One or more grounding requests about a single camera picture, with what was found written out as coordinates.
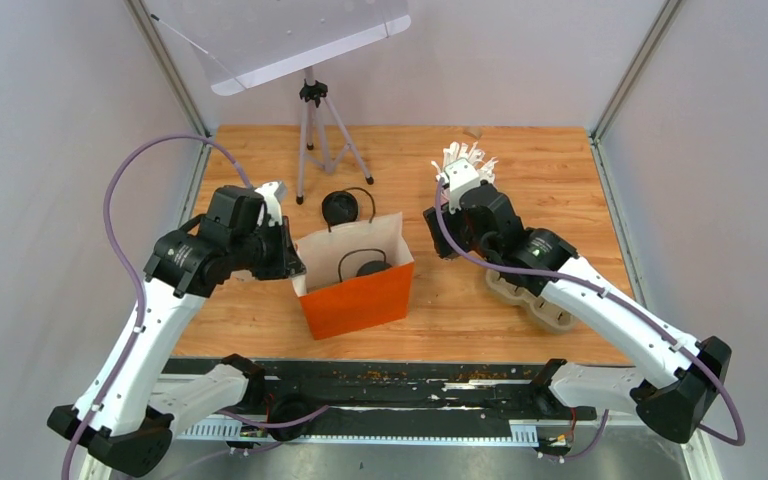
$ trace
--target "paper bag handle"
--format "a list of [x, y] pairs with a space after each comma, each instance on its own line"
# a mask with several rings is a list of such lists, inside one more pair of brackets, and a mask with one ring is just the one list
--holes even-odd
[[360, 252], [378, 252], [384, 257], [384, 261], [387, 261], [387, 253], [380, 248], [358, 248], [357, 250], [346, 252], [346, 254], [343, 255], [343, 258], [341, 258], [340, 262], [337, 264], [337, 278], [340, 279], [340, 283], [343, 283], [343, 260]]
[[[372, 203], [372, 215], [369, 217], [369, 223], [372, 223], [372, 220], [375, 218], [375, 198], [372, 196], [371, 193], [369, 193], [369, 190], [361, 187], [349, 187], [344, 188], [344, 192], [348, 192], [349, 190], [360, 190], [361, 192], [365, 193], [367, 197], [369, 197], [369, 201]], [[328, 233], [331, 233], [331, 224], [328, 224]]]

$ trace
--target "white wall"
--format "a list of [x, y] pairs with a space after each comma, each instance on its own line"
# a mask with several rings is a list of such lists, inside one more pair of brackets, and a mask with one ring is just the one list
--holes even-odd
[[[146, 4], [171, 17], [165, 0]], [[350, 125], [592, 127], [662, 4], [410, 0], [407, 31], [324, 62], [317, 78]], [[193, 49], [159, 31], [211, 128], [299, 122], [301, 73], [219, 97]]]
[[[59, 478], [48, 414], [87, 387], [134, 299], [104, 190], [134, 147], [189, 130], [122, 1], [0, 1], [0, 479]], [[195, 152], [159, 147], [125, 174], [114, 222], [140, 267]]]
[[768, 478], [768, 2], [685, 2], [605, 147], [650, 306], [734, 349], [723, 476]]

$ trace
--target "robotic hand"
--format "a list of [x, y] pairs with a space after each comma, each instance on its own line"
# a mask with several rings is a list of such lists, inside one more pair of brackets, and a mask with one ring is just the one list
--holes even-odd
[[[485, 266], [508, 270], [501, 273], [507, 282], [578, 317], [636, 366], [589, 367], [552, 359], [532, 384], [537, 387], [535, 402], [541, 410], [552, 414], [561, 408], [592, 406], [597, 410], [636, 412], [664, 438], [688, 442], [718, 392], [696, 359], [722, 382], [731, 348], [717, 337], [699, 342], [667, 324], [611, 285], [557, 234], [523, 227], [510, 199], [492, 183], [492, 161], [480, 169], [476, 167], [483, 152], [475, 148], [467, 151], [466, 145], [459, 149], [457, 143], [444, 152], [446, 162], [442, 170], [438, 167], [437, 179], [442, 189], [448, 189], [448, 202], [441, 205], [442, 216], [438, 216], [436, 207], [424, 212], [437, 254], [454, 258], [475, 251], [493, 264]], [[511, 273], [518, 269], [537, 272]], [[540, 271], [555, 274], [540, 276]], [[585, 281], [573, 282], [571, 277]], [[598, 293], [583, 285], [587, 283], [597, 286]], [[667, 341], [632, 310], [647, 316], [675, 341]]]
[[[184, 328], [217, 285], [240, 270], [258, 280], [276, 280], [305, 272], [281, 215], [286, 195], [281, 182], [257, 189], [221, 187], [206, 214], [161, 237], [144, 268], [145, 321], [131, 317], [107, 361], [74, 405], [55, 407], [48, 426], [71, 440], [87, 413], [95, 412], [78, 443], [104, 464], [143, 476], [163, 458], [182, 431], [229, 405], [259, 405], [264, 372], [239, 355], [222, 360], [211, 372], [162, 395], [151, 396]], [[189, 233], [196, 225], [198, 232]], [[113, 372], [132, 332], [139, 334], [124, 367]], [[93, 400], [109, 375], [115, 375], [101, 404]]]

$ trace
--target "wooden table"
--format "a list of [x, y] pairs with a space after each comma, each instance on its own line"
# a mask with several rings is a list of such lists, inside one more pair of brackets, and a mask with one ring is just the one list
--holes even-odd
[[[484, 286], [484, 271], [460, 260], [437, 258], [422, 211], [433, 205], [432, 160], [452, 141], [471, 143], [456, 127], [351, 127], [360, 154], [375, 177], [368, 187], [381, 214], [401, 211], [404, 235], [416, 259], [407, 318], [315, 341], [289, 281], [231, 279], [216, 289], [190, 323], [177, 355], [251, 358], [417, 360], [543, 363], [552, 357], [585, 363], [627, 363], [613, 346], [579, 324], [565, 335], [544, 332], [516, 307], [503, 305]], [[284, 180], [282, 204], [291, 233], [299, 238], [325, 227], [322, 198], [350, 186], [367, 187], [351, 154], [334, 175], [308, 165], [305, 203], [295, 203], [299, 129], [295, 126], [226, 126], [218, 141], [244, 166], [255, 185]], [[342, 138], [328, 129], [332, 151]], [[581, 128], [485, 128], [480, 146], [499, 157], [496, 185], [514, 204], [524, 225], [554, 230], [617, 287], [630, 294], [611, 218], [587, 136]], [[213, 191], [239, 184], [214, 150], [199, 192], [196, 213]], [[358, 196], [361, 214], [367, 200]]]

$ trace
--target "orange paper bag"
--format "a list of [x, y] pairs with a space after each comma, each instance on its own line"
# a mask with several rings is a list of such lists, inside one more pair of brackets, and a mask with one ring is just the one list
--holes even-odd
[[[298, 240], [297, 251], [307, 273], [293, 279], [293, 289], [313, 338], [333, 337], [407, 316], [414, 262], [402, 237], [401, 213], [311, 233]], [[361, 266], [374, 260], [385, 260], [391, 266], [357, 276]]]

